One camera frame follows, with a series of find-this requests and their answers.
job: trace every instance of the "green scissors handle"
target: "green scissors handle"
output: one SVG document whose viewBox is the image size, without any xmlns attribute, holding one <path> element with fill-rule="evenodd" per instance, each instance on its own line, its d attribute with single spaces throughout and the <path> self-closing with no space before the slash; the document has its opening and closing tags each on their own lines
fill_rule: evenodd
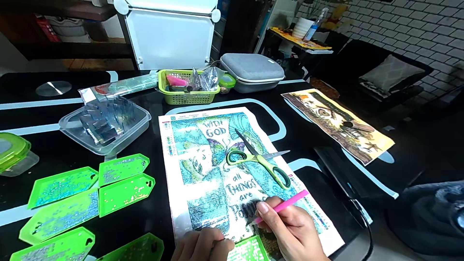
<svg viewBox="0 0 464 261">
<path fill-rule="evenodd" d="M 239 160 L 232 160 L 231 156 L 233 155 L 238 155 L 241 157 Z M 252 154 L 244 153 L 243 151 L 240 150 L 232 150 L 227 154 L 226 161 L 229 165 L 236 165 L 240 163 L 244 163 L 247 161 L 255 161 L 260 163 L 266 170 L 269 172 L 269 174 L 274 178 L 274 180 L 279 184 L 279 186 L 285 190 L 290 189 L 291 183 L 290 183 L 290 178 L 288 175 L 281 170 L 279 167 L 272 165 L 269 163 L 267 160 L 263 158 L 261 155 L 254 156 Z M 282 180 L 279 178 L 278 174 L 284 179 L 285 184 L 282 182 Z"/>
</svg>

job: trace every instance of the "cabinet door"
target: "cabinet door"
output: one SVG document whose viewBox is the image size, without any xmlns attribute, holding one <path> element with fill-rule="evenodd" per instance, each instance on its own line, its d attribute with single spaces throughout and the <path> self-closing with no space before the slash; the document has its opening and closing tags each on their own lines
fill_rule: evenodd
<svg viewBox="0 0 464 261">
<path fill-rule="evenodd" d="M 207 16 L 131 10 L 126 23 L 140 70 L 200 68 L 209 61 L 214 25 Z"/>
</svg>

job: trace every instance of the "wooden floor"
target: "wooden floor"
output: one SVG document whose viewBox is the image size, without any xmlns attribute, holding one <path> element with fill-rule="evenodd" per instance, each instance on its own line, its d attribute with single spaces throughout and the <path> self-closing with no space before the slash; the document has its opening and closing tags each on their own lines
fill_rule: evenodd
<svg viewBox="0 0 464 261">
<path fill-rule="evenodd" d="M 132 71 L 131 59 L 63 59 L 69 71 Z"/>
</svg>

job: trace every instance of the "scissors blade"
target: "scissors blade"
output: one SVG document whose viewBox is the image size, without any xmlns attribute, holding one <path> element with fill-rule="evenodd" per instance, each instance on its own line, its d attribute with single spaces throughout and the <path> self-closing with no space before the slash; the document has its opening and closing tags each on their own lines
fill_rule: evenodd
<svg viewBox="0 0 464 261">
<path fill-rule="evenodd" d="M 275 153 L 270 153 L 270 154 L 265 154 L 265 155 L 261 155 L 264 159 L 270 159 L 270 158 L 275 158 L 277 156 L 280 156 L 280 155 L 283 155 L 287 152 L 290 152 L 290 150 L 284 150 L 284 151 L 279 151 L 279 152 L 275 152 Z"/>
<path fill-rule="evenodd" d="M 246 141 L 245 137 L 242 136 L 242 134 L 240 134 L 240 132 L 237 129 L 235 129 L 235 132 L 243 140 L 243 143 L 245 143 L 245 146 L 253 155 L 255 156 L 259 155 L 259 153 L 255 150 L 255 148 L 253 148 L 253 146 Z"/>
</svg>

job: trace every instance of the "spray bottle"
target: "spray bottle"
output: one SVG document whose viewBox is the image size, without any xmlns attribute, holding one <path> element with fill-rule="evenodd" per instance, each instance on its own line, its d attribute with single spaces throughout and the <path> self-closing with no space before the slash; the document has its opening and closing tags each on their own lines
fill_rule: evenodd
<svg viewBox="0 0 464 261">
<path fill-rule="evenodd" d="M 319 15 L 319 17 L 317 18 L 316 22 L 314 22 L 313 25 L 311 25 L 311 27 L 309 28 L 308 32 L 306 33 L 306 35 L 303 37 L 303 41 L 307 42 L 309 40 L 311 40 L 311 37 L 313 37 L 313 34 L 316 32 L 316 30 L 318 29 L 319 25 L 321 24 L 321 21 L 322 19 L 325 17 L 325 15 L 327 14 L 327 12 L 329 11 L 329 9 L 327 7 L 325 7 L 324 9 L 322 9 L 321 11 L 321 15 Z"/>
</svg>

